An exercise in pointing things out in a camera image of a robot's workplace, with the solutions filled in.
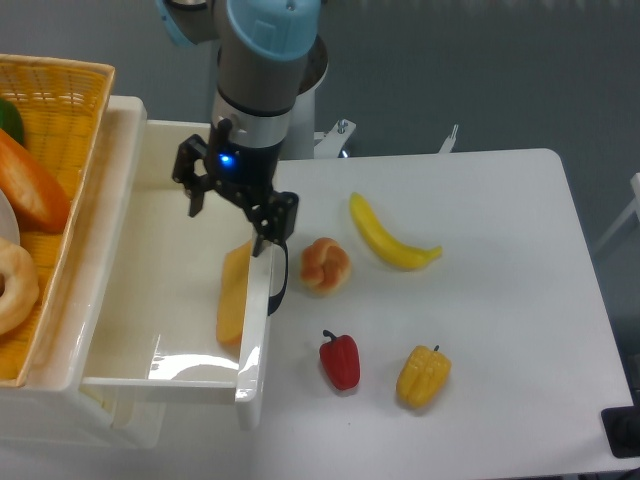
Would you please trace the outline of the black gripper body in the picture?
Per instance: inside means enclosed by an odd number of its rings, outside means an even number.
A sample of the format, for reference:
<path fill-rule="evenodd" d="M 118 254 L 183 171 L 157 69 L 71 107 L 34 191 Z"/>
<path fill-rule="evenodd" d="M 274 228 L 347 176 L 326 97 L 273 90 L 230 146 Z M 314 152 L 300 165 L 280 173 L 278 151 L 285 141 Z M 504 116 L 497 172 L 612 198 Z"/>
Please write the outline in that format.
<path fill-rule="evenodd" d="M 231 130 L 229 119 L 211 125 L 204 188 L 242 209 L 264 209 L 274 191 L 272 180 L 282 141 L 260 148 L 243 146 L 231 140 Z"/>

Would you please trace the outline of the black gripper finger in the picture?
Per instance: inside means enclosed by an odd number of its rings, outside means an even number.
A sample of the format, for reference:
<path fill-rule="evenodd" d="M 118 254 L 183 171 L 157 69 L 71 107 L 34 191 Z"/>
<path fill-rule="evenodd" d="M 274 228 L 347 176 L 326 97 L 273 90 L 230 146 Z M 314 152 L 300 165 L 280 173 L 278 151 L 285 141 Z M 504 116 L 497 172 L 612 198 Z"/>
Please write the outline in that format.
<path fill-rule="evenodd" d="M 240 193 L 239 206 L 254 229 L 252 256 L 259 257 L 267 243 L 284 246 L 295 229 L 299 206 L 296 193 L 253 189 Z"/>
<path fill-rule="evenodd" d="M 196 163 L 204 161 L 207 144 L 199 135 L 191 135 L 179 144 L 172 179 L 183 187 L 189 199 L 188 216 L 195 217 L 203 208 L 204 196 L 208 191 L 208 174 L 198 175 Z"/>

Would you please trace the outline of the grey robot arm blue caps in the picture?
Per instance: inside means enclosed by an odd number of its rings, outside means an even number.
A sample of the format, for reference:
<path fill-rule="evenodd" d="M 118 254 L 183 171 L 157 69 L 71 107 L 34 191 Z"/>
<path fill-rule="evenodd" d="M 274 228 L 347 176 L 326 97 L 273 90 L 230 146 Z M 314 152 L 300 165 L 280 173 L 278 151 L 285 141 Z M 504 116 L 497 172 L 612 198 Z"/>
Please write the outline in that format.
<path fill-rule="evenodd" d="M 298 197 L 273 177 L 291 113 L 317 37 L 318 1 L 159 1 L 178 45 L 219 40 L 218 74 L 207 139 L 178 147 L 173 180 L 189 214 L 215 191 L 240 208 L 254 229 L 252 254 L 283 246 L 294 230 Z"/>

